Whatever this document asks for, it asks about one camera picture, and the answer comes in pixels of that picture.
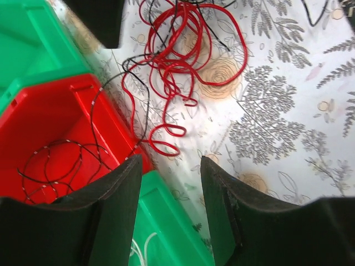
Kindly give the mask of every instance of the floral tablecloth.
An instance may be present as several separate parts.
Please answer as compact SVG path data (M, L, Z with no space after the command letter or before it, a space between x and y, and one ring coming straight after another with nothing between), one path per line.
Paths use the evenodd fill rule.
M148 26L138 16L141 0L126 1L122 46L116 50L104 49L62 3L50 2L102 82L122 70L124 59L143 53ZM314 21L324 1L306 2ZM144 8L147 16L148 6ZM165 8L164 0L155 0L153 16ZM283 201L305 204L324 195L355 194L355 37L339 3L330 1L314 28L308 24L301 1L237 0L228 10L247 43L247 69L221 88L195 84L198 107L185 107L181 101L171 105L169 121L186 127L188 135L176 139L162 131L156 137L175 143L180 156L167 158L147 147L209 247L200 180L203 155ZM206 80L232 76L243 60L240 40L223 14L211 9L204 9L203 14L230 52L214 39L212 64L200 74ZM195 39L185 31L177 45L188 52ZM148 80L148 67L136 72ZM130 100L119 82L112 82L107 91L129 117ZM179 82L186 88L190 80L182 76ZM147 93L134 79L128 80L128 89L136 100L139 134ZM161 123L164 102L152 93L150 103L151 129Z

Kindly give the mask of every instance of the gray fern leaf print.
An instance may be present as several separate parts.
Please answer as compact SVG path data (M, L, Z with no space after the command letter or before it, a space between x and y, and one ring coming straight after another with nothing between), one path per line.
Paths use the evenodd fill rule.
M347 100L347 102L350 103L351 105L345 108L347 113L346 113L346 119L344 123L343 137L347 137L349 135L350 128L353 126L355 122L355 91L350 91L348 93L352 95L354 98Z
M149 6L145 7L143 9L143 18L145 21L149 21L149 16L150 16L150 20L151 21L154 21L156 20L156 18L162 14L162 11L159 9L159 8L155 8L155 7L152 7L150 9Z
M128 4L134 6L134 4L137 4L139 6L139 0L128 0Z
M230 131L238 157L267 165L296 151L294 141L305 126L287 121L281 115L295 107L296 88L284 76L272 76L270 66L260 66L245 74L246 91L237 104L244 112Z
M328 82L344 77L351 76L355 73L355 58L351 58L345 64L341 64L338 68L331 71L325 78L323 78L317 85L317 89L320 89Z
M347 180L351 177L353 170L348 161L338 160L337 166L333 166L333 161L328 160L330 150L327 148L327 135L316 130L308 130L303 134L302 143L307 152L313 152L316 157L305 159L311 166L315 175L320 176L321 180L331 179L331 186L336 187L340 194L344 196L344 191L349 189Z
M261 0L254 2L251 14L251 31L253 35L263 34L271 39L271 31L277 33L280 39L275 43L277 58L283 63L292 63L295 67L303 69L312 66L306 54L309 51L300 45L303 42L302 34L305 30L298 25L298 21L286 18L291 1ZM280 17L273 18L271 8L275 9Z
M339 51L351 51L355 49L355 37L351 37L351 39L346 40L345 42L342 42L338 45L333 46L332 48L329 48L328 50L325 50L323 53L328 54L331 52L339 52Z

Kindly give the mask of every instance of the green plastic bin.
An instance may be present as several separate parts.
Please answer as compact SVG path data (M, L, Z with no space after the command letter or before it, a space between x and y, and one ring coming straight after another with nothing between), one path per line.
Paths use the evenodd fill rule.
M146 245L148 266L215 265L187 214L156 171L143 176L134 226L133 239L143 256L144 245L153 233L156 235ZM138 255L131 252L129 266L138 265Z
M21 88L91 72L45 0L0 1L0 115Z

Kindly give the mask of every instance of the white wire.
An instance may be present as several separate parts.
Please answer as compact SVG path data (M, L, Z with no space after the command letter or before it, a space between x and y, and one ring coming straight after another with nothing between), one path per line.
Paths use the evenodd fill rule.
M149 244L149 241L151 240L151 238L153 236L156 236L157 233L152 233L150 234L150 236L148 236L148 238L146 239L145 243L144 243L144 258L145 258L145 266L148 266L148 254L147 254L147 249L148 249L148 244Z
M146 266L145 262L144 262L144 257L143 257L142 251L140 250L137 242L134 239L132 239L132 242L135 245L135 247L137 248L137 250L133 249L133 251L138 255L139 262L141 264L140 266Z
M133 243L133 245L135 245L136 249L134 247L131 247L131 252L129 254L129 257L132 257L134 255L134 253L137 254L137 256L139 258L140 266L148 266L148 253L147 253L148 244L149 244L151 238L156 235L157 235L157 233L154 232L147 237L147 239L144 243L144 257L143 257L142 251L140 250L137 242L134 239L132 239L132 243Z

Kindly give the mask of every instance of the cable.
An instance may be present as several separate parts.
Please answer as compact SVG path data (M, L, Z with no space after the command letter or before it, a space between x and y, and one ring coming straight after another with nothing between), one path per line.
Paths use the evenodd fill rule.
M142 254L142 251L140 250L137 242L132 239L132 244L134 245L134 247L131 246L131 252L129 254L129 257L132 257L134 254L137 254L140 266L148 266L148 244L154 236L157 236L157 233L154 232L150 234L144 242L144 255Z
M227 7L230 7L231 5L233 5L235 2L237 2L236 0L230 2L229 4L223 6L223 8L227 8Z
M311 25L311 27L315 27L315 26L319 23L319 21L321 20L321 18L323 17L323 15L324 15L324 13L325 13L325 11L326 11L326 8L327 8L327 5L328 5L329 0L326 0L326 1L325 1L325 4L324 4L323 9L322 9L322 12L321 12L321 14L319 15L318 19L316 20L316 22L314 22L314 23L312 22L311 15L310 15L310 11L308 10L308 7L307 7L307 4L306 4L305 0L301 0L301 2L302 2L303 6L304 6L304 8L305 8L305 11L306 11L306 14L307 14L307 19L308 19L309 24Z
M246 63L247 63L247 49L246 49L246 44L243 39L242 33L238 27L237 22L235 21L234 17L223 7L217 6L215 4L209 4L205 3L206 1L200 1L200 2L185 2L185 1L178 1L175 0L175 3L171 2L170 0L166 0L166 2L171 5L171 8L165 10L159 16L157 16L154 21L151 18L151 12L153 8L155 0L152 0L150 3L149 7L149 13L148 13L148 21L145 21L143 18L143 15L141 13L142 6L146 2L146 0L143 0L139 6L139 16L143 20L143 22L147 25L150 26L149 32L148 32L148 39L146 46L144 48L144 54L136 55L134 57L127 58L122 62L122 68L123 72L118 73L117 75L114 75L111 77L109 80L107 80L103 86L97 91L95 94L92 104L90 107L90 129L94 138L94 143L92 144L80 144L74 140L57 140L51 142L47 146L43 146L42 148L38 149L33 153L33 155L28 159L28 161L25 163L25 166L23 168L23 171L20 171L18 169L18 173L22 178L22 188L25 194L25 202L30 201L31 203L35 204L35 201L31 198L38 192L42 192L45 196L45 192L47 189L50 189L54 191L55 197L61 197L63 195L59 194L59 191L57 190L57 186L66 186L66 195L70 191L74 191L75 187L73 187L73 182L75 177L77 176L79 170L83 167L84 165L84 159L83 159L83 152L86 151L88 154L97 160L99 162L98 168L95 170L95 172L87 179L87 184L92 182L92 180L99 174L100 170L105 167L108 171L111 171L110 167L105 164L105 162L102 159L102 154L101 152L104 151L106 154L108 152L106 149L102 146L99 145L99 141L96 135L95 127L94 127L94 111L95 111L95 105L97 101L100 99L100 94L104 91L106 86L113 81L115 78L122 76L122 79L120 81L120 85L122 90L129 96L131 105L132 105L132 113L130 117L130 132L134 139L136 139L136 144L135 146L131 149L130 153L127 154L126 159L130 157L136 149L139 147L141 143L146 143L149 144L149 146L156 151L157 153L164 155L164 156L177 156L180 154L180 149L176 147L173 144L168 143L167 141L162 141L162 140L156 140L155 139L155 134L159 130L165 130L169 135L173 137L183 137L187 133L187 129L175 124L174 122L171 122L169 120L169 115L168 115L168 109L170 103L176 98L180 97L184 103L185 106L189 107L194 107L198 104L197 100L194 99L193 92L194 92L194 84L195 81L198 80L200 83L205 84L205 85L212 85L212 86L223 86L225 84L228 84L229 82L232 82L235 78L237 78L242 71L244 70ZM211 39L211 34L219 41L219 43L224 46L227 50L228 47L221 41L219 38L216 36L216 34L212 31L212 29L207 25L201 9L203 8L212 8L216 11L220 11L225 13L229 19L232 21L232 24L235 26L236 32L238 33L240 39L241 39L241 44L244 50L245 58L244 62L242 64L241 69L235 73L235 75L223 82L216 83L216 82L210 82L210 81L205 81L201 78L199 75L199 71L203 69L207 63L209 62L211 58L211 53L212 53L212 39ZM181 25L178 27L175 27L174 24L177 19L181 19ZM170 27L168 29L168 32L163 39L161 35L159 34L160 29L162 28L163 24L166 24L166 21L169 21ZM189 29L195 36L196 36L196 43L194 46L191 48L190 51L188 51L186 54L182 54L181 52L177 51L175 49L175 43L178 41L178 39L182 36L182 32L185 29ZM204 35L207 35L207 41L209 44L208 49L208 54L206 55L205 60L202 63L197 63L197 60L201 56L201 51L205 49L206 47L202 47L202 44L204 44ZM155 45L156 39L161 41L161 44L158 46ZM150 73L149 73L149 86L141 80L134 72L133 70L136 67L150 67ZM164 87L163 91L159 91L158 89L155 88L153 84L153 73L156 72L160 79L163 81ZM148 95L148 101L147 101L147 108L146 108L146 113L145 113L145 125L143 128L143 134L138 138L136 136L136 132L134 129L134 121L135 121L135 98L132 95L132 93L128 90L126 87L126 78L128 76L131 76L133 79L136 79L147 91ZM191 78L191 84L190 87L188 88L187 92L182 92L181 89L179 88L178 84L175 81L175 76L176 75L187 75L187 77ZM165 106L164 109L162 110L161 113L161 124L156 125L154 128L148 132L148 122L149 122L149 112L150 112L150 97L151 97L151 92L150 89L160 98L165 100ZM52 177L49 178L48 176L48 171L47 167L49 165L49 161L52 155L51 148L57 145L77 145L79 147L79 155L75 162L73 163L72 167L69 169L69 171L60 176L60 177ZM171 151L170 152L165 152L163 149L159 148L159 146L165 146L169 148ZM94 147L96 149L95 152L92 152L91 150L88 149L88 147ZM37 154L39 154L41 151L46 151L47 152L47 158L44 161L44 179L40 178L33 178L27 174L27 167L30 161L33 159L33 157ZM38 187L35 188L32 192L27 192L27 185L26 182L34 182L38 184Z

